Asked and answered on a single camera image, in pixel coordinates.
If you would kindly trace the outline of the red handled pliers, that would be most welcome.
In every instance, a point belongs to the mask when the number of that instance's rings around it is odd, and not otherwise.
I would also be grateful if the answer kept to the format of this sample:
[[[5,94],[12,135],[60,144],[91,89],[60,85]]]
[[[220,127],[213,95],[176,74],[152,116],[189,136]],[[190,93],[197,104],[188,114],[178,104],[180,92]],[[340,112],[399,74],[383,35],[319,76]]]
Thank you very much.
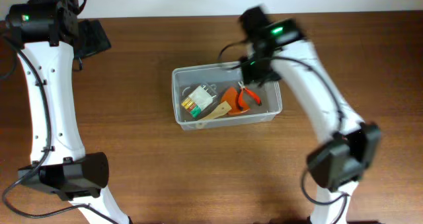
[[[254,91],[247,88],[242,81],[238,82],[238,85],[240,91],[237,95],[236,102],[240,110],[242,110],[243,112],[249,110],[250,103],[252,101],[254,101],[257,106],[262,106],[261,98]]]

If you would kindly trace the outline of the orange scraper wooden handle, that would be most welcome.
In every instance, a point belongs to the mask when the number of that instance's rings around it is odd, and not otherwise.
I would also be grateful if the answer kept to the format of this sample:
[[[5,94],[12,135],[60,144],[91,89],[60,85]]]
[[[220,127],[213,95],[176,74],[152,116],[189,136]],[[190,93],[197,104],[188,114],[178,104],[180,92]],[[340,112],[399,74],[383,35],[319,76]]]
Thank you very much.
[[[197,129],[203,129],[210,120],[220,118],[222,116],[234,116],[244,113],[237,106],[236,98],[239,90],[235,87],[229,87],[218,98],[218,100],[206,109],[206,115],[199,119],[199,123],[195,125]]]

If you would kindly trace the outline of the clear plastic container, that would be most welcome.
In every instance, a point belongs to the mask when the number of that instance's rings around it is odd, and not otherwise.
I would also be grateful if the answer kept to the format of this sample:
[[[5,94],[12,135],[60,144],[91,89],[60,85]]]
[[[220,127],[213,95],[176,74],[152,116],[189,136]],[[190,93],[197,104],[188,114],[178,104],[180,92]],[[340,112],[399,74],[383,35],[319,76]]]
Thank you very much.
[[[174,116],[183,130],[267,122],[282,111],[277,82],[247,85],[233,66],[229,62],[173,71]]]

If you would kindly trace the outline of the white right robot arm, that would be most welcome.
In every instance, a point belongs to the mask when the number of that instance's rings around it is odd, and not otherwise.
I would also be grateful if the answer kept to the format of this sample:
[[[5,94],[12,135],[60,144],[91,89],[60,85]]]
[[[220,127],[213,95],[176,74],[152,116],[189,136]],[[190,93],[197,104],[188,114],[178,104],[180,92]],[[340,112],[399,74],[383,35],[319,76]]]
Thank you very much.
[[[243,82],[283,80],[308,115],[319,146],[306,158],[300,187],[314,204],[306,223],[346,223],[352,194],[371,166],[381,130],[346,102],[315,47],[294,19],[272,22],[261,7],[240,17],[249,50],[239,64]]]

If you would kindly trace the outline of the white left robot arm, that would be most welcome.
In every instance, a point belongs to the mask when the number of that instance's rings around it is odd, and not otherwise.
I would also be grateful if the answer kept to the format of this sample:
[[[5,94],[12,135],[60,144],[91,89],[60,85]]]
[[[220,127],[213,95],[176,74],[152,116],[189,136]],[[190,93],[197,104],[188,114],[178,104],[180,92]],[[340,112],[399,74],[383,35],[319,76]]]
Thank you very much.
[[[73,99],[73,62],[110,47],[100,23],[78,19],[85,0],[29,0],[12,5],[4,40],[26,77],[32,121],[30,164],[16,186],[56,195],[90,223],[129,223],[109,188],[102,152],[86,153]]]

